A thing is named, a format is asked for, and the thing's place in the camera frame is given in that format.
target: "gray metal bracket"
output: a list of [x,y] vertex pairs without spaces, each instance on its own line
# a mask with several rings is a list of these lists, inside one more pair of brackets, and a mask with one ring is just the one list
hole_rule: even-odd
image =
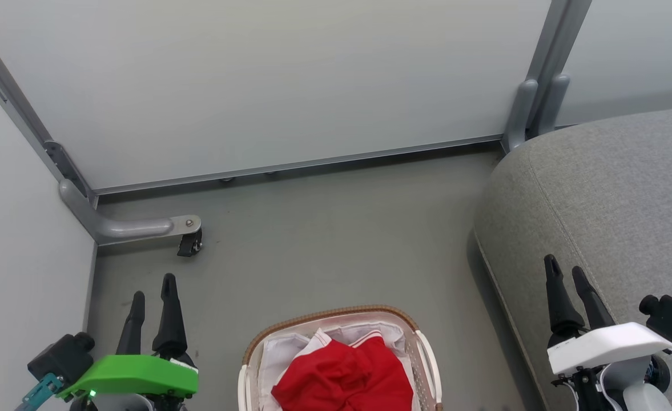
[[[67,179],[59,182],[59,197],[72,210],[80,223],[87,229],[98,245],[126,243],[128,241],[158,239],[159,237],[199,235],[201,218],[199,216],[175,216],[160,219],[140,219],[118,221],[106,218],[98,213],[79,192],[75,184]],[[193,245],[193,255],[200,248],[200,239]]]
[[92,195],[92,190],[87,182],[82,177],[82,173],[79,172],[77,166],[75,166],[72,159],[65,151],[64,147],[57,143],[54,140],[48,140],[41,143],[41,146],[46,151],[46,154],[49,156],[51,161],[54,161],[54,165],[59,169],[59,172],[62,173],[62,177],[67,180],[71,180],[82,195],[91,200],[95,196]]
[[557,116],[560,114],[569,83],[570,78],[565,74],[559,74],[552,78],[552,82],[549,84],[549,89],[546,93],[544,105],[542,105],[542,110],[536,113],[534,127],[529,131],[529,135],[532,138],[537,135],[553,132],[557,128]]
[[538,88],[539,83],[536,80],[526,80],[518,85],[516,98],[513,99],[511,113],[508,115],[508,122],[506,122],[506,129],[501,140],[501,146],[506,153],[526,141],[526,123],[529,121],[531,106]]

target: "gray floor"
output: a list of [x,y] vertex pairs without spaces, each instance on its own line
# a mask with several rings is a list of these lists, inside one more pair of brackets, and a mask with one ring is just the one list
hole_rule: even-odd
[[457,154],[213,182],[101,205],[118,219],[198,214],[205,248],[190,259],[176,257],[176,240],[101,249],[90,309],[96,356],[113,353],[138,289],[146,294],[143,349],[150,352],[161,279],[172,272],[200,368],[192,411],[237,409],[242,354],[263,328],[359,304],[389,304],[417,321],[440,365],[445,409],[539,409],[469,242],[498,152]]

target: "white cloth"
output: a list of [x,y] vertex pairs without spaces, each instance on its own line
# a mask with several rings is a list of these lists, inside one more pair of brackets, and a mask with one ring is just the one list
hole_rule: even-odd
[[404,331],[395,325],[381,322],[344,325],[328,328],[324,331],[318,329],[312,338],[292,333],[265,340],[260,372],[257,377],[257,385],[260,388],[260,411],[281,411],[271,391],[284,372],[287,371],[293,359],[323,348],[331,342],[331,339],[339,343],[358,346],[365,339],[375,334],[382,336],[384,344],[391,349],[391,352],[395,354],[404,367],[407,380],[409,380],[409,385],[412,386],[412,392],[414,393],[412,395],[412,411],[420,411],[419,398],[412,374],[412,363],[409,361],[405,349]]

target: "gray ottoman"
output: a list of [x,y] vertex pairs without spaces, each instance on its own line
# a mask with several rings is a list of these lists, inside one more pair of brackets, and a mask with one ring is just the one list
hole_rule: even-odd
[[542,258],[556,255],[565,275],[584,268],[619,323],[645,323],[646,294],[672,296],[672,110],[530,140],[498,165],[478,209],[475,236],[544,403],[573,410],[570,391],[550,385]]

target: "green plastic part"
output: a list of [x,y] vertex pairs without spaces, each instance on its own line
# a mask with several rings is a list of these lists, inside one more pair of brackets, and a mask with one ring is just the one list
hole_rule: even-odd
[[198,373],[153,356],[107,356],[95,362],[72,386],[57,394],[88,393],[166,394],[185,398],[198,391]]

